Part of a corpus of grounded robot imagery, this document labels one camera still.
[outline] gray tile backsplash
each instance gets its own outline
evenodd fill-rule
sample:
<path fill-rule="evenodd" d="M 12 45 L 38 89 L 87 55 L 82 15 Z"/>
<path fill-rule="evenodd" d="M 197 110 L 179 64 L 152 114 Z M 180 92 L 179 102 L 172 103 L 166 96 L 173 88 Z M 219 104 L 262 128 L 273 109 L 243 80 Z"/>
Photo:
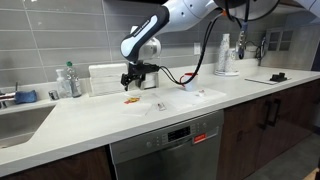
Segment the gray tile backsplash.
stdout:
<path fill-rule="evenodd" d="M 56 80 L 57 68 L 72 61 L 81 78 L 90 64 L 127 62 L 120 52 L 131 26 L 139 25 L 159 5 L 120 0 L 0 0 L 0 87 Z M 195 65 L 194 43 L 202 42 L 212 12 L 187 31 L 161 34 L 160 58 L 149 61 L 167 67 Z M 265 30 L 283 26 L 286 16 L 272 15 L 250 22 L 248 39 L 259 43 Z M 223 33 L 238 38 L 237 23 L 221 17 L 213 28 L 203 63 L 218 58 Z"/>
<path fill-rule="evenodd" d="M 35 31 L 38 48 L 76 48 L 108 46 L 106 32 Z"/>
<path fill-rule="evenodd" d="M 0 51 L 1 69 L 42 67 L 38 51 Z"/>
<path fill-rule="evenodd" d="M 0 31 L 0 50 L 35 48 L 31 31 Z"/>
<path fill-rule="evenodd" d="M 80 49 L 48 49 L 40 50 L 44 66 L 65 65 L 67 61 L 73 64 L 92 62 L 111 62 L 109 48 Z"/>
<path fill-rule="evenodd" d="M 146 17 L 137 16 L 106 16 L 108 31 L 130 31 L 132 26 L 138 26 Z"/>
<path fill-rule="evenodd" d="M 24 11 L 0 10 L 0 17 L 0 30 L 30 30 Z"/>
<path fill-rule="evenodd" d="M 119 0 L 102 0 L 105 14 L 126 16 L 149 16 L 159 5 Z"/>
<path fill-rule="evenodd" d="M 105 31 L 103 15 L 28 12 L 33 30 Z"/>
<path fill-rule="evenodd" d="M 101 0 L 24 0 L 27 10 L 103 14 Z"/>
<path fill-rule="evenodd" d="M 22 0 L 0 0 L 0 9 L 23 9 Z"/>
<path fill-rule="evenodd" d="M 28 69 L 11 69 L 0 71 L 0 87 L 14 86 L 15 82 L 19 85 L 45 83 L 43 68 L 28 68 Z"/>

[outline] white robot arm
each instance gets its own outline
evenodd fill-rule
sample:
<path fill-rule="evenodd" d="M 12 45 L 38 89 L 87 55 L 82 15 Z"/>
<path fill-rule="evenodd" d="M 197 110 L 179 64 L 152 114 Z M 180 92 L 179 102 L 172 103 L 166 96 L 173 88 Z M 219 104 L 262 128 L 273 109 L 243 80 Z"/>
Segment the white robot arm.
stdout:
<path fill-rule="evenodd" d="M 125 37 L 121 43 L 122 55 L 132 63 L 142 60 L 139 51 L 149 39 L 166 32 L 185 31 L 214 9 L 225 8 L 225 2 L 229 4 L 230 14 L 239 19 L 245 19 L 246 4 L 250 3 L 248 20 L 254 20 L 272 12 L 279 0 L 169 0 Z"/>
<path fill-rule="evenodd" d="M 129 69 L 128 74 L 122 75 L 121 83 L 127 89 L 131 81 L 143 80 L 145 74 L 159 71 L 159 66 L 143 64 L 140 61 L 159 54 L 160 42 L 154 36 L 187 30 L 214 9 L 222 8 L 226 9 L 231 17 L 244 19 L 238 43 L 241 50 L 245 41 L 247 21 L 269 14 L 278 3 L 279 0 L 168 0 L 122 41 L 121 53 L 129 61 Z"/>

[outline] sponge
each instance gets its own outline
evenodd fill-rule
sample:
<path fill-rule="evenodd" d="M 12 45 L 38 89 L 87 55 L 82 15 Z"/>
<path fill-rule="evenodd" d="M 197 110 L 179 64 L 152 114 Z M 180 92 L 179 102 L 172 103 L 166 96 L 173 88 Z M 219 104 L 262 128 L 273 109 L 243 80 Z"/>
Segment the sponge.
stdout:
<path fill-rule="evenodd" d="M 32 103 L 37 101 L 37 93 L 35 90 L 30 92 L 17 91 L 14 98 L 16 104 Z"/>

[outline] dishwasher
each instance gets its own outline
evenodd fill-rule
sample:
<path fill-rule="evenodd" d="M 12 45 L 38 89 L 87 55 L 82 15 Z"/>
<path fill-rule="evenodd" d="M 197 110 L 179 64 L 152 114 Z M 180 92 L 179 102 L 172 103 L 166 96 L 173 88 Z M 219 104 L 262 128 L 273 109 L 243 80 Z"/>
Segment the dishwasher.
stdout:
<path fill-rule="evenodd" d="M 110 144 L 117 180 L 214 180 L 223 111 Z"/>

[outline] wooden cabinet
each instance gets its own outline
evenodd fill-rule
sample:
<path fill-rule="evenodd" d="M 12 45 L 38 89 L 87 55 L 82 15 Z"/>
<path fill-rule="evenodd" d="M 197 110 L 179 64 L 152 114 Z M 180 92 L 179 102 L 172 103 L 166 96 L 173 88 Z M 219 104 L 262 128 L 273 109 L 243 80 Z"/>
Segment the wooden cabinet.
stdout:
<path fill-rule="evenodd" d="M 111 180 L 104 147 L 28 169 L 1 180 Z"/>
<path fill-rule="evenodd" d="M 312 133 L 320 80 L 225 109 L 218 178 L 243 179 Z"/>
<path fill-rule="evenodd" d="M 268 115 L 268 97 L 225 110 L 217 179 L 243 179 L 255 171 Z"/>
<path fill-rule="evenodd" d="M 317 84 L 310 82 L 277 92 L 273 102 L 268 126 L 263 132 L 257 167 L 261 168 L 282 152 L 288 150 L 312 133 L 315 114 Z"/>

